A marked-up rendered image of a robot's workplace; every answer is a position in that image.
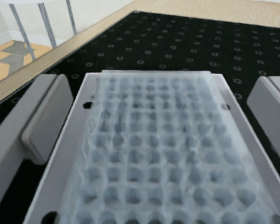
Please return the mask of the clear well plate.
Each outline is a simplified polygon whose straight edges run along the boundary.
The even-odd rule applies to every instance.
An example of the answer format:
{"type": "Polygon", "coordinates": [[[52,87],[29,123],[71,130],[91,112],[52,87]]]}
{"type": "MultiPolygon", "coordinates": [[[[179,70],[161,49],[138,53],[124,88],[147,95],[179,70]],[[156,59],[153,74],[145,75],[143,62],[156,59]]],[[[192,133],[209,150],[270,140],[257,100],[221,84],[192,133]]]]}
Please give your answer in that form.
{"type": "Polygon", "coordinates": [[[54,224],[280,224],[210,71],[102,70],[54,224]]]}

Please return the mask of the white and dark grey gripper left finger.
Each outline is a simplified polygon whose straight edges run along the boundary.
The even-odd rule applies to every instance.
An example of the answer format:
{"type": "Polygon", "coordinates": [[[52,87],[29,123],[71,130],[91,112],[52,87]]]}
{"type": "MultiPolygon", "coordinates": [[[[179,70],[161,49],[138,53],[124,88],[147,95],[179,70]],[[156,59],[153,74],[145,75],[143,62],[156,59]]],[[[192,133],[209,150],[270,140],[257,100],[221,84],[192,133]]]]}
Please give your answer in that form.
{"type": "Polygon", "coordinates": [[[64,74],[40,74],[0,125],[0,201],[23,159],[46,163],[72,103],[64,74]]]}

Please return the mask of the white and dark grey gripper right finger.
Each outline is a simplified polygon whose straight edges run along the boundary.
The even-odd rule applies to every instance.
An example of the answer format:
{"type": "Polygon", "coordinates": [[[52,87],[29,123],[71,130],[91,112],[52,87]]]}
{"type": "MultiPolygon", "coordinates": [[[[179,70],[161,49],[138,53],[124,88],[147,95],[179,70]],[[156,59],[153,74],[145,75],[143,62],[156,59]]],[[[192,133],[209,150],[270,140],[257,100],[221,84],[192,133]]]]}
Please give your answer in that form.
{"type": "Polygon", "coordinates": [[[247,104],[280,156],[280,77],[259,77],[247,104]]]}

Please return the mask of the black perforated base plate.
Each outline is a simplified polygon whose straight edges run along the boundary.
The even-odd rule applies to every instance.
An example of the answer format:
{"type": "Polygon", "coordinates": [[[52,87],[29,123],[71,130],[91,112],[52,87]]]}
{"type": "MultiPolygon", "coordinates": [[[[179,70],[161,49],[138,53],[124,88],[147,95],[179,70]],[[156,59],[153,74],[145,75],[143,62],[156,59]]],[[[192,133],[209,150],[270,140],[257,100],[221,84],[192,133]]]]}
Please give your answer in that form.
{"type": "MultiPolygon", "coordinates": [[[[280,157],[246,101],[261,76],[280,76],[280,27],[132,10],[40,74],[64,74],[73,103],[86,73],[102,70],[222,74],[280,177],[280,157]]],[[[0,125],[38,74],[0,101],[0,125]]],[[[23,159],[0,202],[0,224],[23,224],[49,159],[23,159]]]]}

